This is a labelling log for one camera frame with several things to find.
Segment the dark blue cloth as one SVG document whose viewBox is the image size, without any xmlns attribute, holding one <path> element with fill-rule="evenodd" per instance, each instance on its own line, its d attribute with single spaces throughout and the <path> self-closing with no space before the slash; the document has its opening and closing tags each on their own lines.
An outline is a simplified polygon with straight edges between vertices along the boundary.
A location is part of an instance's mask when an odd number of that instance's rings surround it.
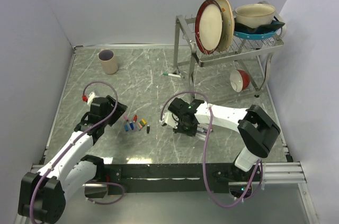
<svg viewBox="0 0 339 224">
<path fill-rule="evenodd" d="M 247 25 L 237 22 L 235 20 L 235 29 L 236 32 L 246 33 L 246 34 L 265 34 L 270 32 L 275 32 L 285 26 L 284 22 L 281 22 L 273 17 L 273 20 L 269 24 L 262 24 L 256 28 L 251 28 Z"/>
</svg>

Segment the blue baking dish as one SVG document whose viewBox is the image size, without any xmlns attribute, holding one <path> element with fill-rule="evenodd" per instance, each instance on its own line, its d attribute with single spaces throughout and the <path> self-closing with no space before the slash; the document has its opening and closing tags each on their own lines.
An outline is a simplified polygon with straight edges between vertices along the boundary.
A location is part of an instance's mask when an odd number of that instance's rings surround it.
<svg viewBox="0 0 339 224">
<path fill-rule="evenodd" d="M 274 20 L 270 24 L 260 25 L 257 28 L 250 28 L 244 24 L 235 21 L 234 36 L 246 40 L 266 40 L 273 37 L 279 29 L 285 26 L 284 22 Z"/>
</svg>

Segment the steel dish rack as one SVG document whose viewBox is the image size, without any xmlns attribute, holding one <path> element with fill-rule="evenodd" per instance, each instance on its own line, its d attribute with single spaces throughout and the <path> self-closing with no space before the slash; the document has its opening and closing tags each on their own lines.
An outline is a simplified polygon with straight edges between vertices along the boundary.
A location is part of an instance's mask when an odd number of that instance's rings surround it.
<svg viewBox="0 0 339 224">
<path fill-rule="evenodd" d="M 193 91 L 197 88 L 194 82 L 195 67 L 200 68 L 216 66 L 233 62 L 234 66 L 241 67 L 248 75 L 251 90 L 246 90 L 244 94 L 235 93 L 228 95 L 216 102 L 223 104 L 233 100 L 242 100 L 250 97 L 259 98 L 263 92 L 267 92 L 271 97 L 269 89 L 269 79 L 271 75 L 271 63 L 274 54 L 281 51 L 284 42 L 283 37 L 286 34 L 287 26 L 284 25 L 279 29 L 279 33 L 274 33 L 270 37 L 261 37 L 258 40 L 252 38 L 234 37 L 232 44 L 226 51 L 216 51 L 211 55 L 198 55 L 199 49 L 195 40 L 193 40 L 193 32 L 189 25 L 195 23 L 195 18 L 185 18 L 183 15 L 178 15 L 175 18 L 175 37 L 174 37 L 174 56 L 173 56 L 173 74 L 178 75 L 182 79 L 188 80 L 188 89 Z M 190 59 L 182 62 L 178 61 L 179 57 L 179 38 L 180 35 L 186 40 L 190 48 Z M 261 69 L 263 81 L 261 85 L 257 85 L 251 72 L 248 70 L 245 60 L 256 58 L 258 66 Z"/>
</svg>

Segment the yellow cap marker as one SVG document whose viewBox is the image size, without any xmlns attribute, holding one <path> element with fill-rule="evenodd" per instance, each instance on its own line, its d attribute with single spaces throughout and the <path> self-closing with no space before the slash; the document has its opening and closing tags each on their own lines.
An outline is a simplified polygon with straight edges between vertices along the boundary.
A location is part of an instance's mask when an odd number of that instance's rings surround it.
<svg viewBox="0 0 339 224">
<path fill-rule="evenodd" d="M 206 137 L 207 137 L 207 134 L 206 133 L 196 133 L 195 134 L 195 137 L 199 140 L 202 140 L 202 141 L 205 141 L 206 140 Z"/>
</svg>

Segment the beige cylindrical cup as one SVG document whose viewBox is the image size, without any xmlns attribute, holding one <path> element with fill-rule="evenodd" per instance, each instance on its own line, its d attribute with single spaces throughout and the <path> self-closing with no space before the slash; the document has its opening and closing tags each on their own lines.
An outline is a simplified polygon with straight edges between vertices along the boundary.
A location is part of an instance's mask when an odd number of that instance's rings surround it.
<svg viewBox="0 0 339 224">
<path fill-rule="evenodd" d="M 98 54 L 103 71 L 108 74 L 114 74 L 118 71 L 118 62 L 112 50 L 102 50 Z"/>
</svg>

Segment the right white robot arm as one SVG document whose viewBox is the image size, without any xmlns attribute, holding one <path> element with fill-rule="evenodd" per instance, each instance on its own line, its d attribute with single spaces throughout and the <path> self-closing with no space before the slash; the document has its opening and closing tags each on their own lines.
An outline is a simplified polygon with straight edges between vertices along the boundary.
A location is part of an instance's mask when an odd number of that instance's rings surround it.
<svg viewBox="0 0 339 224">
<path fill-rule="evenodd" d="M 170 103 L 168 111 L 161 115 L 160 122 L 163 126 L 172 127 L 175 133 L 190 137 L 197 134 L 200 125 L 209 123 L 238 132 L 245 144 L 231 169 L 238 181 L 250 175 L 252 166 L 259 159 L 268 157 L 281 132 L 280 127 L 258 105 L 232 108 L 197 99 L 187 103 L 177 97 Z"/>
</svg>

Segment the beige plate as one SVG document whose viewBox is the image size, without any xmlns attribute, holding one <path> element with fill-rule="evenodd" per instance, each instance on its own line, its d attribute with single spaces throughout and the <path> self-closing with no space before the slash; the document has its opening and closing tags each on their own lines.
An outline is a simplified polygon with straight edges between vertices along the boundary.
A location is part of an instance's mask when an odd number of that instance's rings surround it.
<svg viewBox="0 0 339 224">
<path fill-rule="evenodd" d="M 223 14 L 223 30 L 220 42 L 217 47 L 218 52 L 227 51 L 227 49 L 231 46 L 233 36 L 234 36 L 234 28 L 235 21 L 233 16 L 233 10 L 228 0 L 216 0 L 219 7 L 222 10 Z"/>
</svg>

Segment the black base frame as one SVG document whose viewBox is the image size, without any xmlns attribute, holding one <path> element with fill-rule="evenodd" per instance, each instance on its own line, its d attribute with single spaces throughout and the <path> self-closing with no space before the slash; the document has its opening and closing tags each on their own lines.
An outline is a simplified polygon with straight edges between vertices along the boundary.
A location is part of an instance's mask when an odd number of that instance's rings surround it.
<svg viewBox="0 0 339 224">
<path fill-rule="evenodd" d="M 90 183 L 107 183 L 109 195 L 155 192 L 201 192 L 209 185 L 212 193 L 230 193 L 249 199 L 262 183 L 263 164 L 259 161 L 248 172 L 233 163 L 189 164 L 100 164 Z"/>
</svg>

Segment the red rimmed white plate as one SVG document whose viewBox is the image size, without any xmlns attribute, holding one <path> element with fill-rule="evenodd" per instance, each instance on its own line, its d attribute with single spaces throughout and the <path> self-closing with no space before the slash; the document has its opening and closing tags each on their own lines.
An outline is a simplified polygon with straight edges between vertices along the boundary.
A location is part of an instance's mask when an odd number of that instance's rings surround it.
<svg viewBox="0 0 339 224">
<path fill-rule="evenodd" d="M 224 29 L 222 10 L 216 0 L 205 0 L 198 9 L 194 34 L 199 50 L 209 55 L 220 44 Z"/>
</svg>

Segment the red white bowl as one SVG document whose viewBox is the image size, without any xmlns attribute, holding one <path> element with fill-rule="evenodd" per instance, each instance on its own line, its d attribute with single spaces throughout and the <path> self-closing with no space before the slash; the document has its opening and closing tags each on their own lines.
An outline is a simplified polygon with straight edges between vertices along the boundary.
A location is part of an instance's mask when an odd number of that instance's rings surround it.
<svg viewBox="0 0 339 224">
<path fill-rule="evenodd" d="M 250 77 L 248 73 L 240 69 L 233 70 L 230 73 L 229 79 L 230 79 L 232 89 L 237 93 L 248 88 L 250 84 Z"/>
</svg>

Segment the beige ceramic bowl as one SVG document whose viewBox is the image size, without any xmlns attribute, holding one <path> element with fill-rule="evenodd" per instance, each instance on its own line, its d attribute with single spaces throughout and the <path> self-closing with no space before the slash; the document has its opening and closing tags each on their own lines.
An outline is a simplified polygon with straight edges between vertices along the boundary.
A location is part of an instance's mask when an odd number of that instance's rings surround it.
<svg viewBox="0 0 339 224">
<path fill-rule="evenodd" d="M 237 22 L 256 28 L 271 23 L 275 15 L 275 7 L 269 4 L 248 4 L 236 8 L 235 14 Z"/>
</svg>

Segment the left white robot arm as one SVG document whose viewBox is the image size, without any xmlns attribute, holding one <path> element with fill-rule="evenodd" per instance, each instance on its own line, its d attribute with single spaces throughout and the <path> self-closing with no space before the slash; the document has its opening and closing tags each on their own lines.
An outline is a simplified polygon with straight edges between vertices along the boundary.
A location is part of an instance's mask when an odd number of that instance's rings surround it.
<svg viewBox="0 0 339 224">
<path fill-rule="evenodd" d="M 108 182 L 104 160 L 88 155 L 106 126 L 112 126 L 127 106 L 113 97 L 91 97 L 90 106 L 75 126 L 70 139 L 36 173 L 28 172 L 21 180 L 18 214 L 39 223 L 56 223 L 66 202 L 86 182 Z"/>
</svg>

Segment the green cap marker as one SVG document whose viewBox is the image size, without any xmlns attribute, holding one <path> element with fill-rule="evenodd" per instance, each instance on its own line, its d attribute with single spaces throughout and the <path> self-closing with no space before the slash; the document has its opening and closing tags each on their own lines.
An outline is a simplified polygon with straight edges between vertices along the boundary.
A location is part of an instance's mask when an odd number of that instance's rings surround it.
<svg viewBox="0 0 339 224">
<path fill-rule="evenodd" d="M 163 73 L 164 76 L 168 76 L 168 77 L 173 77 L 173 78 L 181 78 L 180 75 L 177 74 L 171 74 L 171 73 Z"/>
</svg>

